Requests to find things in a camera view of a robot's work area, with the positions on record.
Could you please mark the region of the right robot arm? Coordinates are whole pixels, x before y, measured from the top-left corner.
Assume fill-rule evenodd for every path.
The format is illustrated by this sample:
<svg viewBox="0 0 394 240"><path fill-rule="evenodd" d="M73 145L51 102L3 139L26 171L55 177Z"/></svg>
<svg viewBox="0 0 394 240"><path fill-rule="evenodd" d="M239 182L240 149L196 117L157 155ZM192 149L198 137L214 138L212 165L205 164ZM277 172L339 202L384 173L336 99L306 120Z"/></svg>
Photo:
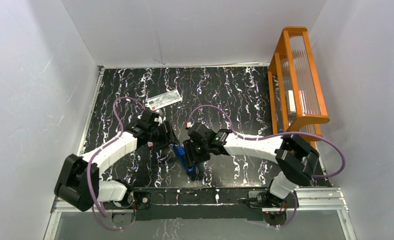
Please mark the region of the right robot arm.
<svg viewBox="0 0 394 240"><path fill-rule="evenodd" d="M273 207L279 207L298 187L309 186L319 162L318 151L298 134L239 137L230 129L215 132L200 122L188 122L186 129L189 139L183 147L187 167L208 161L212 155L250 156L276 163L281 170L266 192L267 203Z"/></svg>

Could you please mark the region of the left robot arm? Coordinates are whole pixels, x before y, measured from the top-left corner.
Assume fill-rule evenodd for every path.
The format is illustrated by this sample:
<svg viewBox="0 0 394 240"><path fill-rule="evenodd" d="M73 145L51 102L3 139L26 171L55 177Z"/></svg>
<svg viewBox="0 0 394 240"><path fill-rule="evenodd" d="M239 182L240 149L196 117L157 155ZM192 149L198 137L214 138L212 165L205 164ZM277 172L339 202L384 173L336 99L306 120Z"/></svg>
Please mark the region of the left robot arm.
<svg viewBox="0 0 394 240"><path fill-rule="evenodd" d="M70 154L64 160L54 194L84 212L116 202L122 208L134 205L133 187L121 179L101 181L102 174L140 147L152 143L154 149L179 144L171 121L161 113L145 109L142 115L121 128L107 143L82 155Z"/></svg>

